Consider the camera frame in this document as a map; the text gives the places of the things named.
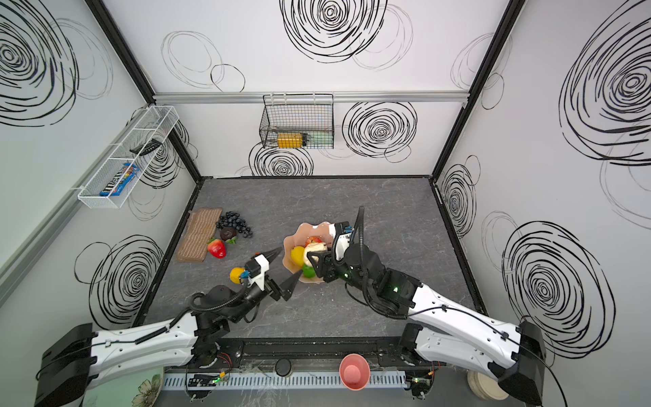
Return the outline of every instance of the stack of plates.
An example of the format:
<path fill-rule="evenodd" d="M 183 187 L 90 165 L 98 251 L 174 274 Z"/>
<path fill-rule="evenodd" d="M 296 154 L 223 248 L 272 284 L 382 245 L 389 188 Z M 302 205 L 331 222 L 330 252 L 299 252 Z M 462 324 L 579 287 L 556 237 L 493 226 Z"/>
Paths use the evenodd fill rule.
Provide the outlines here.
<path fill-rule="evenodd" d="M 508 397 L 495 380 L 476 371 L 468 371 L 468 385 L 470 390 L 482 400 L 504 400 Z"/>

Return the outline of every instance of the pink plastic cup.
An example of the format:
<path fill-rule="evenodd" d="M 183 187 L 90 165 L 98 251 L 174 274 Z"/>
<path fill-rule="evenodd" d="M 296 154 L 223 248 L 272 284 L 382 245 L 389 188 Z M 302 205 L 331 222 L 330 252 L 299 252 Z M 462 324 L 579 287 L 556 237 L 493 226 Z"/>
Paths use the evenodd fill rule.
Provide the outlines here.
<path fill-rule="evenodd" d="M 362 390 L 370 380 L 370 367 L 362 355 L 350 354 L 341 361 L 339 376 L 344 386 Z"/>

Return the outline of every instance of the flower pattern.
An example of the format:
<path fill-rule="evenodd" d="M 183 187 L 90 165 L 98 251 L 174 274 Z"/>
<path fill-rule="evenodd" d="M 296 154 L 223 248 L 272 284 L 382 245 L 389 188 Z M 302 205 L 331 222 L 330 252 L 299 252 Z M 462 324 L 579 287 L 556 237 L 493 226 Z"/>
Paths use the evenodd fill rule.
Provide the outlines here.
<path fill-rule="evenodd" d="M 161 389 L 161 375 L 155 374 L 150 380 L 145 380 L 138 387 L 138 394 L 133 398 L 133 407 L 152 407 Z"/>

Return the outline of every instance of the m&m's package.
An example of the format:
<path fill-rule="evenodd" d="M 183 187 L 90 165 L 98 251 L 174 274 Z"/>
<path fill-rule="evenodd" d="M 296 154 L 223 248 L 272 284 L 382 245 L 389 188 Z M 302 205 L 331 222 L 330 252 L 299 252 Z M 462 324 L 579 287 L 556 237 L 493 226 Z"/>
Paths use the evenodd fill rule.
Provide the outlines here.
<path fill-rule="evenodd" d="M 111 179 L 111 181 L 106 185 L 106 188 L 100 192 L 101 197 L 107 197 L 107 196 L 112 196 L 112 197 L 118 197 L 120 196 L 120 193 L 126 186 L 126 184 L 129 183 L 129 181 L 133 180 L 135 175 L 140 171 L 140 168 L 138 168 L 136 165 L 131 165 L 129 163 L 124 163 L 122 164 L 122 168 L 120 168 L 120 171 Z"/>

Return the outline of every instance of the pink bowl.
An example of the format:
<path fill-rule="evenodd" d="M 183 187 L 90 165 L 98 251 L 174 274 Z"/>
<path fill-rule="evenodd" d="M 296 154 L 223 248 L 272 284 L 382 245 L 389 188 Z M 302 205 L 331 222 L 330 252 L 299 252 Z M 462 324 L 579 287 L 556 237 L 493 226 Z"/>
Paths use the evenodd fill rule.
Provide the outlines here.
<path fill-rule="evenodd" d="M 327 247 L 332 247 L 332 236 L 330 236 L 330 222 L 321 222 L 318 225 L 311 225 L 309 223 L 301 223 L 292 236 L 287 236 L 283 240 L 283 247 L 285 250 L 283 257 L 283 266 L 292 273 L 296 273 L 301 268 L 292 261 L 291 252 L 296 246 L 305 247 L 305 241 L 308 237 L 317 236 Z M 324 280 L 319 277 L 307 278 L 304 275 L 299 278 L 304 283 L 323 283 Z"/>
<path fill-rule="evenodd" d="M 350 354 L 341 361 L 339 376 L 344 386 L 362 390 L 370 381 L 370 367 L 362 355 Z"/>

